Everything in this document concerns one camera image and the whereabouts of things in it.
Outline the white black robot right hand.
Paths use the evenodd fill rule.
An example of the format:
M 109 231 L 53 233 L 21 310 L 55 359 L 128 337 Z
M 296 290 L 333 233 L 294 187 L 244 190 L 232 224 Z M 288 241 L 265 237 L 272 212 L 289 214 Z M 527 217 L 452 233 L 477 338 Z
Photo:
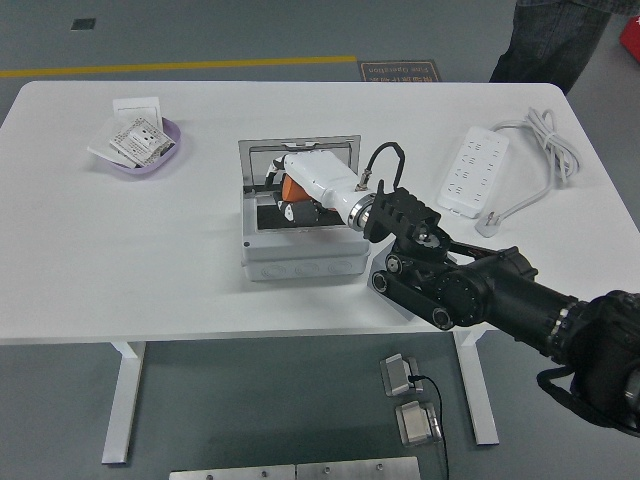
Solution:
M 274 159 L 266 174 L 270 187 L 282 171 L 282 191 L 274 194 L 286 220 L 314 226 L 324 211 L 335 211 L 350 228 L 361 231 L 368 220 L 375 193 L 368 188 L 371 170 L 357 175 L 329 150 L 288 153 Z

